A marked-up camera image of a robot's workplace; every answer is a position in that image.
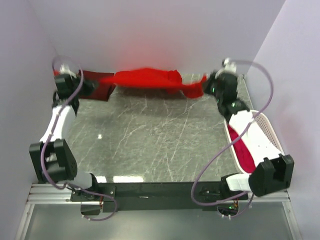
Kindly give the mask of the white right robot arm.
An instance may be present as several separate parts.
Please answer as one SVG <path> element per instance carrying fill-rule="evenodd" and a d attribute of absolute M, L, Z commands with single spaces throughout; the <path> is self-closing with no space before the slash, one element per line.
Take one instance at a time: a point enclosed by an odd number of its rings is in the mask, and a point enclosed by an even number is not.
<path fill-rule="evenodd" d="M 231 72 L 213 72 L 203 85 L 205 94 L 216 99 L 224 117 L 240 172 L 222 177 L 219 193 L 230 200 L 237 192 L 252 192 L 257 197 L 286 190 L 291 185 L 294 160 L 284 155 L 260 128 L 256 111 L 238 97 L 238 77 Z"/>

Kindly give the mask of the bright red t shirt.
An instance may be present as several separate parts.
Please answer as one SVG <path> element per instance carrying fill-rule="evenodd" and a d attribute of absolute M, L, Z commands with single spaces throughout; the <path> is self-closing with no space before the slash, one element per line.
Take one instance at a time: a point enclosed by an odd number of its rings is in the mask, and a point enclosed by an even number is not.
<path fill-rule="evenodd" d="M 161 70 L 156 68 L 139 68 L 116 72 L 113 76 L 99 79 L 101 84 L 116 85 L 126 88 L 163 89 L 169 94 L 181 91 L 189 99 L 204 95 L 203 83 L 207 76 L 203 75 L 193 83 L 183 83 L 177 70 Z"/>

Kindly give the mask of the dark red t shirt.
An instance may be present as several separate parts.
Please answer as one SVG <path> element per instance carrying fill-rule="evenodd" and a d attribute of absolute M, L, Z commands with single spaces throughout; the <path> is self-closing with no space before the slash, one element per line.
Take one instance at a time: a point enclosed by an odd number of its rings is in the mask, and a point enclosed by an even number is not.
<path fill-rule="evenodd" d="M 111 78 L 114 76 L 114 73 L 84 70 L 83 76 L 84 81 L 78 93 L 79 98 L 107 102 L 116 85 L 113 83 L 104 83 L 102 79 Z"/>

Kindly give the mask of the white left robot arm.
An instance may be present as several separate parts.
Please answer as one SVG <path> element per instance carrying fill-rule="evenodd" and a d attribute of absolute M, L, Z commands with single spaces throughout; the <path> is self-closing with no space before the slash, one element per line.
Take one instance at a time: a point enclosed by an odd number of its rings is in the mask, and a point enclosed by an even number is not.
<path fill-rule="evenodd" d="M 94 174 L 78 170 L 77 161 L 69 148 L 66 136 L 76 119 L 79 93 L 93 92 L 95 85 L 84 86 L 82 76 L 60 71 L 55 72 L 56 91 L 52 96 L 52 116 L 49 125 L 37 143 L 29 146 L 29 155 L 40 184 L 52 184 L 63 190 L 67 186 L 81 189 L 88 201 L 96 200 L 100 188 Z"/>

